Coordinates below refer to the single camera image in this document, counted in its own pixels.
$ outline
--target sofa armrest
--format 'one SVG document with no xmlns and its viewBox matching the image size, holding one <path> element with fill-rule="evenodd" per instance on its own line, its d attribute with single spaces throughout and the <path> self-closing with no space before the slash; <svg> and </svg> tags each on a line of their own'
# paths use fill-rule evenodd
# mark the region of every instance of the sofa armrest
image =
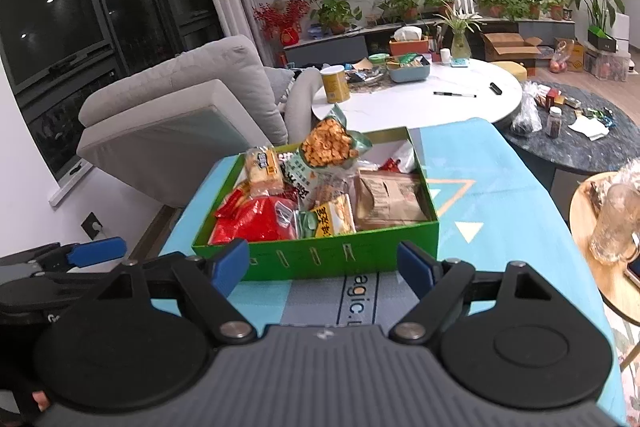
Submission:
<svg viewBox="0 0 640 427">
<path fill-rule="evenodd" d="M 304 70 L 293 84 L 284 113 L 289 143 L 302 142 L 313 128 L 314 116 L 311 103 L 321 87 L 322 76 L 316 68 Z"/>
<path fill-rule="evenodd" d="M 181 89 L 95 123 L 78 155 L 169 206 L 185 206 L 214 163 L 270 145 L 220 80 Z"/>
</svg>

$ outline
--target green box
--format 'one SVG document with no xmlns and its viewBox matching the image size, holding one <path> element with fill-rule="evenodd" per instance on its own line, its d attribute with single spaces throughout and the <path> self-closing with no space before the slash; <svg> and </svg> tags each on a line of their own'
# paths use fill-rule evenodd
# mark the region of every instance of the green box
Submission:
<svg viewBox="0 0 640 427">
<path fill-rule="evenodd" d="M 367 133 L 374 144 L 384 144 L 401 140 L 411 140 L 406 127 Z M 297 145 L 276 148 L 277 152 L 292 152 Z M 416 165 L 420 158 L 416 155 Z M 200 227 L 193 243 L 197 255 L 210 257 L 220 246 L 209 246 L 216 218 L 213 210 L 218 208 L 223 198 L 233 190 L 242 169 L 244 156 L 238 156 L 231 172 L 220 188 L 211 205 L 211 210 Z M 392 229 L 368 230 L 335 237 L 296 239 L 293 241 L 265 241 L 251 243 L 250 265 L 244 280 L 268 281 L 290 279 L 321 279 L 360 273 L 385 272 L 396 269 L 396 248 L 401 241 L 413 241 L 435 258 L 438 253 L 438 232 L 440 224 L 433 201 L 427 188 L 422 169 L 420 183 L 424 192 L 427 216 L 433 219 L 418 225 L 394 227 Z"/>
</svg>

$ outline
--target white triangle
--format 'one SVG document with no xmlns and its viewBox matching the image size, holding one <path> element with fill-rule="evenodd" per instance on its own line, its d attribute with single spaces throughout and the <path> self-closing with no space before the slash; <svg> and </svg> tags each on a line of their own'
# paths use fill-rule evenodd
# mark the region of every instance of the white triangle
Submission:
<svg viewBox="0 0 640 427">
<path fill-rule="evenodd" d="M 467 223 L 466 221 L 455 221 L 455 224 L 458 230 L 460 230 L 462 237 L 464 237 L 468 243 L 474 240 L 476 233 L 480 232 L 480 229 L 484 225 L 484 223 Z"/>
</svg>

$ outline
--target wooden floor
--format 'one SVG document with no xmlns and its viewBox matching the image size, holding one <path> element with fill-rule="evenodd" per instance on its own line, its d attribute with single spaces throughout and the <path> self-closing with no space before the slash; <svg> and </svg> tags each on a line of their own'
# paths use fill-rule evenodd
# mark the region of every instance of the wooden floor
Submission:
<svg viewBox="0 0 640 427">
<path fill-rule="evenodd" d="M 636 63 L 636 68 L 640 68 L 640 54 L 632 51 L 631 57 Z M 548 70 L 538 68 L 536 76 L 542 81 L 568 84 L 597 93 L 617 105 L 629 115 L 631 120 L 640 125 L 640 74 L 628 76 L 626 82 L 613 82 L 598 80 L 589 73 L 553 74 Z"/>
</svg>

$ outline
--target pen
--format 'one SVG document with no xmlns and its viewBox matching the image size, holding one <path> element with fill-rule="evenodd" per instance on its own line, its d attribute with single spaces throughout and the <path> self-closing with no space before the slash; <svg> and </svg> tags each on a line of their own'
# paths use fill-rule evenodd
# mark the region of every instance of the pen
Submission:
<svg viewBox="0 0 640 427">
<path fill-rule="evenodd" d="M 467 94 L 462 92 L 444 92 L 444 91 L 433 91 L 433 94 L 437 94 L 439 96 L 466 96 L 468 98 L 477 98 L 476 94 Z"/>
</svg>

